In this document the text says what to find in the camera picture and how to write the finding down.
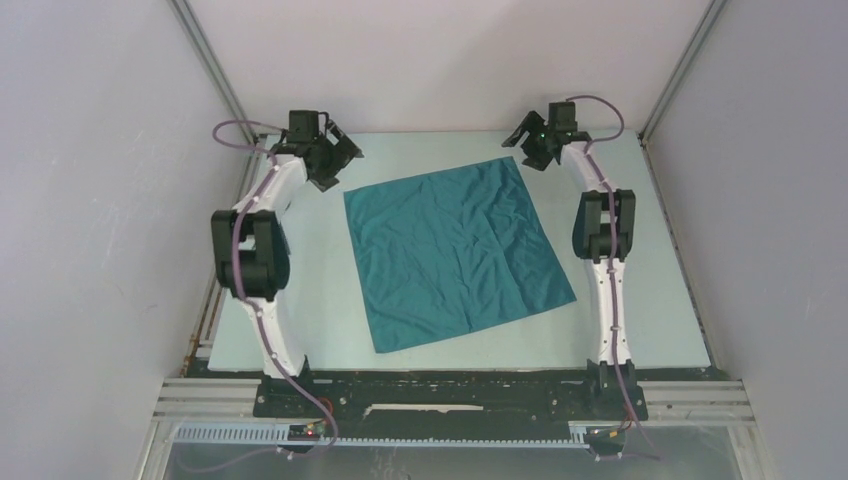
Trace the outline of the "teal cloth napkin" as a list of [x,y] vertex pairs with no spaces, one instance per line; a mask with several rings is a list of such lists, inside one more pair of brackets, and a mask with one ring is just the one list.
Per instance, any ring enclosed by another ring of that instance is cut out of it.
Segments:
[[379,354],[576,300],[512,157],[361,187],[343,200]]

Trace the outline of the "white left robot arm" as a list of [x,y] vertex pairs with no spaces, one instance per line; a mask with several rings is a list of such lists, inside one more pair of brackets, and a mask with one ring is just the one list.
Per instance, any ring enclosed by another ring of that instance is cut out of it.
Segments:
[[252,146],[268,165],[233,207],[212,214],[211,234],[217,282],[247,312],[264,373],[292,378],[280,387],[277,402],[299,417],[314,408],[316,390],[295,378],[307,355],[282,325],[279,297],[291,278],[291,251],[275,207],[308,184],[321,192],[333,188],[339,173],[363,152],[326,111],[292,110],[278,133],[272,146]]

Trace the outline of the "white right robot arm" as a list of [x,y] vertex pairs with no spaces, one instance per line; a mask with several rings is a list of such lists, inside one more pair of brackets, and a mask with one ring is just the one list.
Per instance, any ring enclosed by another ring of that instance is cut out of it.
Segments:
[[[617,120],[607,136],[594,136],[579,127],[577,103],[597,102]],[[551,163],[570,169],[582,188],[572,228],[572,250],[584,263],[590,282],[592,313],[599,326],[597,353],[587,361],[588,385],[581,392],[585,411],[606,418],[638,390],[624,318],[625,262],[635,233],[636,196],[622,189],[604,172],[594,157],[594,147],[618,139],[625,121],[610,101],[582,94],[548,105],[548,115],[529,111],[502,142],[504,148],[519,147],[522,164],[546,170]]]

